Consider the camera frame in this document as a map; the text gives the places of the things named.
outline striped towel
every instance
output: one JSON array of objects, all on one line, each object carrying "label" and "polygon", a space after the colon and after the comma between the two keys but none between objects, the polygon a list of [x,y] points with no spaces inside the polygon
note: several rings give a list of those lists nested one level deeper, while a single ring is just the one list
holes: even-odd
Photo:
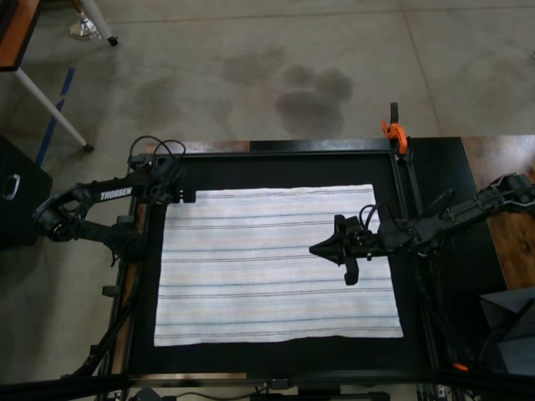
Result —
[{"label": "striped towel", "polygon": [[346,287],[344,266],[308,252],[333,234],[334,215],[374,203],[373,186],[359,185],[206,190],[169,205],[155,345],[403,337],[386,257],[359,260]]}]

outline white table leg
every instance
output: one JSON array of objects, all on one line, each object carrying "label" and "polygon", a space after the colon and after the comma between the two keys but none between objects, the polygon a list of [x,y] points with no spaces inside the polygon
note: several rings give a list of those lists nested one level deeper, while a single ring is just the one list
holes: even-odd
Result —
[{"label": "white table leg", "polygon": [[80,0],[84,5],[85,11],[89,15],[89,18],[93,20],[94,25],[99,30],[100,36],[106,39],[112,46],[117,46],[117,38],[111,34],[108,25],[102,18],[99,8],[94,3],[94,0]]},{"label": "white table leg", "polygon": [[33,94],[33,96],[35,96],[37,100],[47,108],[52,116],[73,136],[73,138],[82,145],[86,152],[93,151],[93,146],[85,141],[84,137],[82,137],[82,135],[80,135],[79,132],[74,129],[70,122],[65,119],[64,115],[61,114],[58,109],[56,109],[52,102],[48,100],[43,92],[41,92],[41,89],[39,89],[37,85],[33,83],[33,81],[24,73],[22,69],[15,71],[15,75],[17,75],[18,79],[20,79],[20,82],[22,82],[23,85]]}]

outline floor stain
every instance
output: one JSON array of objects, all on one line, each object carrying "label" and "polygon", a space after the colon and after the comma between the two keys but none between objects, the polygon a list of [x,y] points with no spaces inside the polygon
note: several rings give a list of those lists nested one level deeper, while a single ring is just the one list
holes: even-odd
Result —
[{"label": "floor stain", "polygon": [[143,83],[131,100],[135,120],[144,129],[162,129],[182,118],[182,110],[174,98],[177,82],[161,77]]},{"label": "floor stain", "polygon": [[233,138],[234,134],[229,122],[234,107],[232,100],[227,97],[215,97],[204,99],[202,103],[208,114],[227,134],[227,137]]},{"label": "floor stain", "polygon": [[320,74],[303,66],[292,66],[284,73],[289,86],[296,90],[279,96],[275,110],[283,128],[295,139],[333,138],[342,133],[344,115],[341,106],[353,96],[353,81],[337,69]]},{"label": "floor stain", "polygon": [[298,88],[312,87],[316,81],[316,73],[310,67],[303,65],[293,65],[284,71],[284,83],[287,86],[295,86]]},{"label": "floor stain", "polygon": [[284,48],[240,54],[224,62],[221,76],[242,86],[258,85],[271,78],[287,61],[288,55]]}]

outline black case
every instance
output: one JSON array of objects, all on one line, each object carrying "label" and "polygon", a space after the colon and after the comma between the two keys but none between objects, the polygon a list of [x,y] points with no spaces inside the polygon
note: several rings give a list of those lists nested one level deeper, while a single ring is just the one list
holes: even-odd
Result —
[{"label": "black case", "polygon": [[52,178],[0,135],[0,248],[35,243],[32,214],[51,189]]}]

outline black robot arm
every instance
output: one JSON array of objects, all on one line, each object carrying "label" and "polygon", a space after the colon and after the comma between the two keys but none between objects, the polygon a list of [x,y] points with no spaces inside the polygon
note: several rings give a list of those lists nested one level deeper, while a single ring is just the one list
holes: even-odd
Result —
[{"label": "black robot arm", "polygon": [[[422,256],[444,245],[445,240],[488,216],[500,212],[534,212],[535,186],[525,175],[504,175],[483,188],[470,200],[449,206],[453,190],[439,196],[426,211],[415,219],[403,221],[392,218],[388,206],[371,207],[364,223],[360,216],[346,219],[334,217],[334,234],[326,241],[310,247],[310,253],[338,265],[345,264],[345,283],[352,286],[359,280],[358,258],[371,260],[374,256],[391,256],[407,249]],[[377,233],[368,229],[371,215],[385,207],[390,219],[380,224]]]},{"label": "black robot arm", "polygon": [[129,224],[104,226],[86,221],[91,206],[126,196],[136,196],[140,203],[161,203],[195,201],[185,199],[179,190],[180,178],[184,173],[180,158],[168,157],[155,165],[152,155],[141,156],[131,166],[135,169],[125,178],[91,184],[79,184],[70,190],[46,200],[34,213],[33,218],[39,234],[52,241],[85,239],[102,242],[117,258],[129,261],[141,257],[143,244],[134,227]]}]

